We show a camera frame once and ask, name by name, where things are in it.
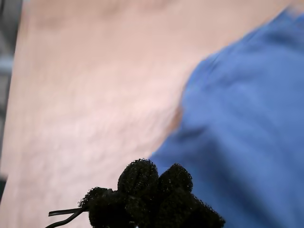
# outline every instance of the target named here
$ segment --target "black cable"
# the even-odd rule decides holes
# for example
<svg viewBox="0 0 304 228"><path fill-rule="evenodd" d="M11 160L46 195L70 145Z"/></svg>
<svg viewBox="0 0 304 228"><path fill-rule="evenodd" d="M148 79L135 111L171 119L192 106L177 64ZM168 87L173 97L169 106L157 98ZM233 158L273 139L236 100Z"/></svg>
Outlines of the black cable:
<svg viewBox="0 0 304 228"><path fill-rule="evenodd" d="M60 221L60 222L55 222L55 223L47 226L46 228L55 228L55 227L63 226L65 224L69 223L70 221L72 221L73 219L75 219L78 215L80 215L85 210L87 210L87 207L79 208L77 212L75 212L73 215L68 217L66 220L63 220L63 221Z"/></svg>
<svg viewBox="0 0 304 228"><path fill-rule="evenodd" d="M54 211L50 211L48 213L48 216L73 214L76 213L77 211L79 211L79 208L67 209L67 210L54 210Z"/></svg>

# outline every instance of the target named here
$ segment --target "black sponge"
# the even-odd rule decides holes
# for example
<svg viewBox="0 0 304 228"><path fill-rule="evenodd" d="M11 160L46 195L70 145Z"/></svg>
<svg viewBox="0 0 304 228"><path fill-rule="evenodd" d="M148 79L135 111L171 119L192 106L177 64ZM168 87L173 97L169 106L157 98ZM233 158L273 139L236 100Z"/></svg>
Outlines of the black sponge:
<svg viewBox="0 0 304 228"><path fill-rule="evenodd" d="M130 163L118 179L118 191L141 196L151 191L158 181L156 166L150 160L138 159Z"/></svg>
<svg viewBox="0 0 304 228"><path fill-rule="evenodd" d="M85 195L85 197L84 197L80 202L78 202L78 206L79 206L80 208L82 208L82 207L88 205L88 203L89 203L91 200L97 198L98 196L103 195L103 193L106 192L106 191L107 191L107 189L100 188L100 187L95 187L95 188L91 189L91 190Z"/></svg>
<svg viewBox="0 0 304 228"><path fill-rule="evenodd" d="M192 177L179 164L158 177L150 160L133 161L118 180L118 190L96 187L79 202L79 209L52 211L74 213L47 228L62 226L83 211L93 228L222 228L224 219L192 192Z"/></svg>
<svg viewBox="0 0 304 228"><path fill-rule="evenodd" d="M170 195L177 188L182 188L187 192L191 192L193 188L191 175L179 164L172 165L159 177L158 182L158 191L164 197Z"/></svg>
<svg viewBox="0 0 304 228"><path fill-rule="evenodd" d="M131 216L125 210L126 196L108 190L93 199L89 205L89 220L93 228L134 228Z"/></svg>

